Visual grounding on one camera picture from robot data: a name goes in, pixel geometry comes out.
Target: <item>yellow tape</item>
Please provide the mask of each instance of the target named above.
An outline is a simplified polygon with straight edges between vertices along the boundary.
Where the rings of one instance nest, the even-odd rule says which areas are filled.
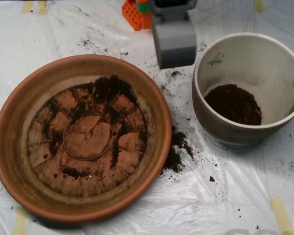
[[[253,0],[254,1],[254,8],[255,11],[258,13],[263,13],[265,12],[265,6],[263,0]]]
[[[47,1],[37,1],[38,15],[47,14]]]
[[[294,230],[289,221],[282,198],[271,199],[271,206],[281,235],[294,235]]]
[[[27,211],[20,207],[16,211],[16,219],[14,224],[13,235],[25,235],[28,221]]]
[[[33,5],[33,1],[24,1],[22,14],[26,14],[26,13],[30,12],[32,5]]]

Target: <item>terracotta saucer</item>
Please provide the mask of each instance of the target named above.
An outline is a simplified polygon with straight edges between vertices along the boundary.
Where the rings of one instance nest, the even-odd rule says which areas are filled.
[[[81,55],[27,77],[0,112],[0,179],[41,217],[82,222],[133,203],[158,176],[172,124],[157,85],[113,57]]]

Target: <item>plant pot rim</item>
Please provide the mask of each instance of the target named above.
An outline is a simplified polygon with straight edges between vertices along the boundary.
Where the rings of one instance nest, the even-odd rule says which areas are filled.
[[[8,99],[4,103],[4,105],[0,111],[0,132],[4,130],[4,127],[2,126],[2,118],[5,115],[9,115],[8,106],[11,103],[11,101],[14,99],[14,97],[20,92],[20,90],[22,89],[23,86],[25,86],[28,82],[30,82],[32,79],[34,79],[35,76],[37,76],[38,74],[42,73],[45,70],[51,69],[54,66],[63,65],[68,62],[74,62],[74,61],[85,60],[85,59],[101,60],[101,61],[107,61],[107,62],[113,61],[115,63],[122,64],[125,67],[128,67],[132,70],[135,70],[140,75],[141,78],[143,78],[145,81],[147,81],[151,85],[155,95],[157,96],[157,99],[159,100],[159,102],[161,104],[161,107],[163,110],[163,118],[164,118],[164,120],[166,120],[165,125],[163,127],[164,133],[165,133],[165,137],[163,140],[164,144],[163,144],[163,148],[161,149],[161,152],[158,156],[158,161],[156,162],[151,173],[144,180],[144,182],[141,185],[139,185],[137,187],[137,189],[132,194],[130,194],[129,197],[124,198],[123,200],[121,200],[113,205],[110,205],[101,211],[95,211],[95,212],[89,212],[89,213],[77,214],[77,215],[72,215],[72,214],[67,215],[67,214],[60,214],[60,213],[51,212],[51,211],[45,211],[45,210],[37,207],[35,204],[28,202],[24,197],[22,197],[22,195],[20,195],[14,189],[14,186],[11,185],[11,182],[9,181],[9,179],[6,177],[6,175],[4,173],[4,169],[3,169],[3,166],[0,161],[0,180],[1,180],[2,184],[4,185],[4,187],[6,188],[6,190],[8,191],[8,193],[20,205],[22,205],[28,211],[30,211],[38,216],[50,219],[50,220],[61,221],[61,222],[85,222],[85,221],[90,221],[90,220],[94,220],[94,219],[101,219],[101,218],[113,215],[113,214],[121,211],[122,209],[126,208],[127,206],[132,204],[135,200],[137,200],[147,190],[147,188],[153,183],[153,181],[157,178],[157,176],[159,175],[159,173],[163,167],[163,164],[167,158],[169,148],[170,148],[171,135],[172,135],[171,116],[170,116],[167,102],[166,102],[164,96],[162,95],[160,89],[158,88],[158,86],[146,73],[144,73],[142,70],[140,70],[136,66],[134,66],[126,61],[123,61],[121,59],[117,59],[117,58],[114,58],[111,56],[105,56],[105,55],[77,55],[77,56],[62,58],[57,61],[51,62],[51,63],[41,67],[40,69],[36,70],[32,74],[30,74],[27,78],[25,78],[14,89],[14,91],[11,93],[11,95],[8,97]]]
[[[279,47],[281,47],[282,49],[284,49],[293,59],[294,59],[294,52],[291,51],[291,49],[289,49],[286,45],[284,45],[283,43],[281,43],[280,41],[269,37],[267,35],[264,34],[260,34],[260,33],[249,33],[249,32],[244,32],[244,33],[232,33],[229,35],[226,35],[224,37],[219,38],[218,40],[216,40],[215,42],[213,42],[212,44],[210,44],[205,50],[204,52],[201,54],[200,58],[197,60],[196,64],[195,64],[195,70],[194,70],[194,83],[195,83],[195,89],[196,89],[196,93],[199,96],[199,98],[201,99],[201,101],[204,103],[204,105],[209,109],[209,111],[211,113],[213,113],[214,115],[216,115],[218,118],[222,119],[224,122],[228,123],[231,126],[236,126],[239,128],[244,128],[246,130],[266,130],[266,129],[271,129],[275,126],[280,126],[283,125],[284,123],[287,123],[288,121],[290,121],[293,117],[294,117],[294,111],[291,112],[288,116],[286,116],[285,118],[271,123],[271,124],[266,124],[266,125],[245,125],[245,124],[240,124],[234,121],[231,121],[225,117],[223,117],[222,115],[218,114],[214,109],[212,109],[210,107],[210,105],[207,103],[207,101],[204,99],[202,93],[200,92],[199,89],[199,85],[198,85],[198,79],[197,79],[197,74],[198,74],[198,69],[199,69],[199,65],[202,61],[202,58],[206,55],[206,53],[213,48],[216,44],[224,41],[224,40],[228,40],[228,39],[232,39],[232,38],[237,38],[237,37],[255,37],[255,38],[262,38],[265,39],[267,41],[270,41],[273,44],[278,45]]]

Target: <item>table surface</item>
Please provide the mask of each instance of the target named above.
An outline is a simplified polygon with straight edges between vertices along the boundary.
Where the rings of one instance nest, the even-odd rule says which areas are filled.
[[[264,9],[255,7],[262,3]],[[133,205],[103,221],[67,228],[21,209],[0,182],[0,235],[278,234],[270,200],[282,197],[294,228],[294,120],[263,143],[227,149],[202,130],[191,100],[194,66],[160,70],[152,32],[134,32],[122,0],[48,1],[47,14],[22,13],[25,2],[0,1],[0,109],[29,74],[57,59],[103,54],[126,60],[162,89],[172,122],[194,160],[178,150],[181,173],[165,170]],[[272,36],[294,51],[294,0],[198,0],[190,12],[198,53],[233,32]],[[179,71],[171,77],[173,71]]]

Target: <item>spilled soil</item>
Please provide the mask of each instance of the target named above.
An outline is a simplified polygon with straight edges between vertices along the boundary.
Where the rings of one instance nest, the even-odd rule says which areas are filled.
[[[192,148],[189,146],[188,142],[185,140],[186,135],[182,132],[176,132],[175,127],[172,126],[172,139],[170,150],[163,166],[163,169],[171,169],[174,172],[180,172],[184,166],[181,161],[181,155],[175,150],[175,146],[180,149],[185,149],[186,152],[194,159],[194,154]]]

